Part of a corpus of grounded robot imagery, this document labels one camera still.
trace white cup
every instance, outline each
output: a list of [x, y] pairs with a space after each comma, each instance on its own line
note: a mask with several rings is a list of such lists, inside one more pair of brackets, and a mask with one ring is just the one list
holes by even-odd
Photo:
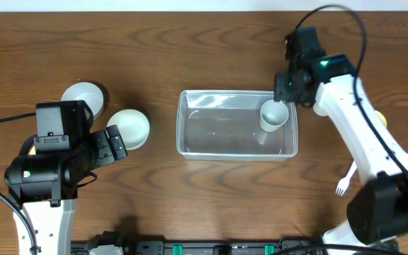
[[103, 93], [94, 84], [79, 82], [70, 86], [62, 95], [61, 101], [83, 100], [92, 111], [93, 119], [97, 119], [103, 112]]
[[126, 149], [138, 149], [149, 136], [150, 126], [147, 117], [138, 110], [122, 110], [108, 121], [107, 127], [117, 125]]
[[284, 125], [289, 118], [289, 110], [284, 102], [270, 100], [261, 107], [261, 128], [273, 132]]

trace white wall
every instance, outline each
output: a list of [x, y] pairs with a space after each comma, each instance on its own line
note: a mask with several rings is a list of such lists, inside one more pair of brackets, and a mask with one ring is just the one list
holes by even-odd
[[408, 11], [408, 0], [0, 0], [0, 11], [308, 11], [324, 4]]

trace brown wooden surface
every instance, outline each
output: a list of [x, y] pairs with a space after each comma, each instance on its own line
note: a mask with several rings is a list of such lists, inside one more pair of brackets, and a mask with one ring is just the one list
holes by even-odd
[[[170, 240], [279, 239], [314, 235], [345, 217], [352, 185], [335, 193], [351, 156], [328, 118], [298, 109], [299, 152], [285, 162], [187, 161], [176, 150], [176, 110], [185, 89], [272, 90], [286, 70], [282, 38], [304, 13], [0, 13], [0, 118], [58, 101], [78, 81], [110, 94], [93, 130], [112, 114], [143, 108], [145, 146], [99, 169], [79, 190], [73, 239], [122, 229]], [[408, 151], [408, 13], [361, 13], [369, 33], [361, 78], [388, 129]], [[319, 13], [328, 53], [355, 64], [359, 30], [344, 13]], [[0, 124], [4, 170], [35, 118]], [[408, 252], [408, 235], [400, 239]], [[12, 212], [0, 201], [0, 254], [17, 254]]]

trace white fork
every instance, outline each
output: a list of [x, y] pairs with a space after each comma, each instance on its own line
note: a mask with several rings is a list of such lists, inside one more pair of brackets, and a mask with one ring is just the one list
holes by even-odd
[[349, 183], [351, 182], [351, 178], [356, 169], [357, 165], [355, 165], [355, 162], [353, 161], [351, 167], [348, 169], [347, 175], [338, 182], [336, 194], [340, 196], [344, 195], [344, 192], [346, 192], [347, 188], [349, 187]]

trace gray tray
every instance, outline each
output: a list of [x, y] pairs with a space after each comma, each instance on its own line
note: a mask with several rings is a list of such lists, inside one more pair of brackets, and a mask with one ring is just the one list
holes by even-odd
[[272, 91], [183, 91], [177, 110], [177, 150], [186, 159], [282, 161], [298, 150], [295, 105], [275, 132], [259, 125]]

